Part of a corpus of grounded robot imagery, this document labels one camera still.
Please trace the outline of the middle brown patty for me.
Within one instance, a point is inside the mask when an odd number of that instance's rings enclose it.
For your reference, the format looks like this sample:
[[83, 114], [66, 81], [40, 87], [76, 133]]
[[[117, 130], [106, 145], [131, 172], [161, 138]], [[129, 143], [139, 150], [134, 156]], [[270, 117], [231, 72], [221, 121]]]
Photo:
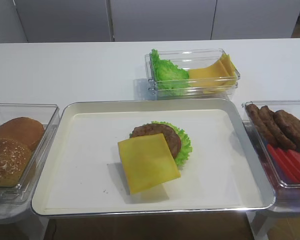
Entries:
[[276, 146], [280, 146], [285, 150], [295, 150], [296, 145], [281, 131], [274, 121], [273, 114], [267, 105], [262, 106], [259, 110], [259, 117], [268, 128], [269, 132], [276, 139]]

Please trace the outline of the right brown patty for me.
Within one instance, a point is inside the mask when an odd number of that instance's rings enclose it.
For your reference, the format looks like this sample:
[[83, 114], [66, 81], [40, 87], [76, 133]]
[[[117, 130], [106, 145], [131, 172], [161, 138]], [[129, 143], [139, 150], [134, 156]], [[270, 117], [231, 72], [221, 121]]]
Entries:
[[274, 113], [273, 119], [281, 131], [296, 145], [300, 150], [300, 120], [281, 109]]

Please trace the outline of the clear bun container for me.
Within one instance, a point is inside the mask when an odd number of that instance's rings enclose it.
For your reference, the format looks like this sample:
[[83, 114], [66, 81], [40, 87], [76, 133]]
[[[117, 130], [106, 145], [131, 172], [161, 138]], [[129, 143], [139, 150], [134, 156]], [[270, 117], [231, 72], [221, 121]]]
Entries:
[[15, 187], [0, 187], [0, 203], [22, 204], [32, 197], [60, 122], [59, 108], [55, 104], [0, 103], [0, 125], [20, 117], [40, 122], [44, 134], [32, 151], [18, 184]]

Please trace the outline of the left brown patty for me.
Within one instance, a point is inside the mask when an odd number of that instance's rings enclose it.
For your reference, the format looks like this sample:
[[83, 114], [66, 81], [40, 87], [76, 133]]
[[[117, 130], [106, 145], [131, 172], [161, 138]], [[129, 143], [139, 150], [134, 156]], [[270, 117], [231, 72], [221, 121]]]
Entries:
[[248, 104], [245, 107], [245, 110], [247, 111], [249, 118], [252, 120], [259, 134], [261, 134], [269, 144], [273, 145], [274, 147], [277, 147], [278, 141], [270, 132], [268, 127], [265, 125], [263, 120], [261, 119], [260, 109], [255, 104], [252, 103], [252, 104]]

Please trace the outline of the right sesame bun top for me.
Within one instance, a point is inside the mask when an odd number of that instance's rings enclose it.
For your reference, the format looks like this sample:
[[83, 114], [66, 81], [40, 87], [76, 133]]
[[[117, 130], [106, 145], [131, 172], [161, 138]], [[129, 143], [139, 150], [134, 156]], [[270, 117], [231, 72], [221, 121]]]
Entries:
[[15, 187], [31, 157], [32, 151], [23, 143], [0, 138], [0, 188]]

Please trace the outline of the clear lettuce cheese container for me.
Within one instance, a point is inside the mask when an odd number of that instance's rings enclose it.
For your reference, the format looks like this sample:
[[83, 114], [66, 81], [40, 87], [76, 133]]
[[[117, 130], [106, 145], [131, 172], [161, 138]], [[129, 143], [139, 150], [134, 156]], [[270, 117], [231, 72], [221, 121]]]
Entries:
[[[154, 78], [151, 52], [145, 56], [148, 92], [156, 100], [180, 98], [224, 98], [229, 99], [238, 88], [241, 75], [234, 65], [236, 84], [233, 86], [217, 87], [188, 87], [184, 89], [159, 90]], [[190, 69], [206, 68], [214, 64], [222, 54], [227, 54], [223, 49], [196, 49], [179, 51], [158, 51], [162, 60], [171, 60], [180, 69], [188, 72]]]

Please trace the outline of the yellow cheese slice stack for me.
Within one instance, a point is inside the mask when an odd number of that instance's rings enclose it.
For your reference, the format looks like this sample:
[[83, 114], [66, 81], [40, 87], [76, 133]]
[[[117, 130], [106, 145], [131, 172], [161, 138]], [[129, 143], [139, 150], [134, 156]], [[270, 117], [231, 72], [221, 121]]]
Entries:
[[188, 70], [190, 86], [197, 88], [234, 86], [237, 82], [235, 66], [228, 54], [205, 68]]

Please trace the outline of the white serving tray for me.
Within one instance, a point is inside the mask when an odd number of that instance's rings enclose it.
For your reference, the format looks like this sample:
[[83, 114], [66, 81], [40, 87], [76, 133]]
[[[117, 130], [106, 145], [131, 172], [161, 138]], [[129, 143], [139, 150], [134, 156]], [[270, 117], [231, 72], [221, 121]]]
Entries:
[[[192, 152], [180, 178], [130, 194], [118, 142], [152, 121], [183, 129]], [[68, 105], [31, 206], [61, 217], [248, 211], [267, 209], [275, 199], [236, 106], [206, 98]]]

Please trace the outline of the plain bun bottom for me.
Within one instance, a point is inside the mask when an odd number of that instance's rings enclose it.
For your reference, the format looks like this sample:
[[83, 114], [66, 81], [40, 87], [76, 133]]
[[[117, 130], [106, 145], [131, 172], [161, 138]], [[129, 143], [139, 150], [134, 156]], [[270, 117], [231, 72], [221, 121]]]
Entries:
[[29, 117], [14, 118], [0, 125], [0, 138], [18, 141], [32, 152], [37, 148], [44, 132], [44, 126]]

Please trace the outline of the brown patty on tray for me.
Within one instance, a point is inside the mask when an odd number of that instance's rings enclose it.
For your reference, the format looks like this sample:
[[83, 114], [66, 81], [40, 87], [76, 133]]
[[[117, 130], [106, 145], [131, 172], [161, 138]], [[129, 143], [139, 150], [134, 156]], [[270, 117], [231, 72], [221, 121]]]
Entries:
[[169, 147], [170, 153], [174, 159], [178, 156], [182, 142], [176, 131], [167, 124], [163, 123], [148, 123], [141, 126], [137, 126], [133, 129], [130, 134], [130, 138], [150, 136], [156, 134], [163, 134], [167, 145]]

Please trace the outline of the middle red tomato slice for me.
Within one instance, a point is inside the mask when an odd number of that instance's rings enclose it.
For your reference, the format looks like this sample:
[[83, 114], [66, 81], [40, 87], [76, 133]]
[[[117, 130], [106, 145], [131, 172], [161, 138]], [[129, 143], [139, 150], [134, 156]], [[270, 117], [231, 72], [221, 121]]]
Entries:
[[282, 149], [276, 148], [278, 162], [281, 169], [293, 184], [300, 184], [300, 165], [295, 165], [293, 159], [290, 158]]

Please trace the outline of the lettuce leaf in container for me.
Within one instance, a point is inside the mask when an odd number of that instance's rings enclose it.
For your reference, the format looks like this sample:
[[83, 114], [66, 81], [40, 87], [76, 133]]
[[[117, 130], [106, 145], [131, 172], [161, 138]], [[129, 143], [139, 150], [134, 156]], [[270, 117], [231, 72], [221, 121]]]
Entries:
[[189, 73], [173, 64], [171, 60], [161, 59], [158, 50], [151, 50], [152, 69], [154, 79], [159, 90], [186, 89], [190, 87], [188, 83]]

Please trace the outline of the left red tomato slice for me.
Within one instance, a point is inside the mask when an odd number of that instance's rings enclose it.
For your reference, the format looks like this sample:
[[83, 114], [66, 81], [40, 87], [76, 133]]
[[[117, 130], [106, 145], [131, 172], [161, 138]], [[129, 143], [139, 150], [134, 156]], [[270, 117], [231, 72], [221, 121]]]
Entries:
[[279, 153], [279, 148], [274, 148], [272, 145], [268, 144], [266, 146], [268, 152], [275, 160], [276, 164], [279, 166], [287, 182], [289, 184], [300, 184], [300, 174], [296, 168], [292, 165], [291, 161], [285, 156], [284, 153]]

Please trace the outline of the lettuce leaf on tray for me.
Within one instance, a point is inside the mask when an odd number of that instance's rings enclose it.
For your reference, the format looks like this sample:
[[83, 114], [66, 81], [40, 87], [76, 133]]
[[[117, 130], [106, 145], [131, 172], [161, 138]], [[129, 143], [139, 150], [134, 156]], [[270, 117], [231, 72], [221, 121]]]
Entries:
[[181, 139], [181, 149], [174, 161], [179, 168], [182, 168], [189, 159], [190, 153], [193, 151], [190, 137], [185, 132], [185, 130], [166, 121], [152, 121], [148, 124], [166, 124], [175, 130], [175, 132]]

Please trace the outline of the clear patty tomato container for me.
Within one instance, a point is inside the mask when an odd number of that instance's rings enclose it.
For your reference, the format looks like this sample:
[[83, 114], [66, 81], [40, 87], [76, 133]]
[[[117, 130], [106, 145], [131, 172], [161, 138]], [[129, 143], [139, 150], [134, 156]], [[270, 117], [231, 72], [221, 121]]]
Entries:
[[[276, 111], [284, 110], [300, 120], [300, 100], [248, 101], [242, 104], [242, 108], [244, 109], [243, 122], [246, 131], [251, 135], [251, 142], [260, 156], [265, 172], [275, 190], [276, 197], [278, 199], [300, 200], [300, 184], [291, 184], [287, 182], [286, 176], [267, 149], [267, 145], [269, 144], [268, 141], [259, 134], [254, 123], [248, 116], [246, 106], [249, 104], [255, 104], [259, 109], [263, 106], [268, 106], [273, 115]], [[273, 147], [280, 148], [285, 153], [288, 150], [292, 150], [283, 149], [280, 146]], [[300, 153], [297, 146], [293, 151]]]

